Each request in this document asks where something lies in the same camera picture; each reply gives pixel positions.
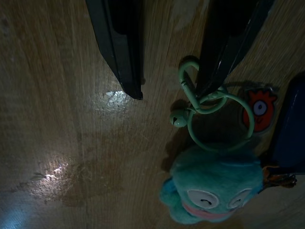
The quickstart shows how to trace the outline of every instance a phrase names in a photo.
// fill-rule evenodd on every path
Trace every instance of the teal plush toy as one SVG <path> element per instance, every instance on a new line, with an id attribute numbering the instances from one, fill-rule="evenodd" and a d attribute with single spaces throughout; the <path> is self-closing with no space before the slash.
<path id="1" fill-rule="evenodd" d="M 176 222 L 220 222 L 254 197 L 263 185 L 260 161 L 250 150 L 222 155 L 198 146 L 175 160 L 160 200 Z"/>

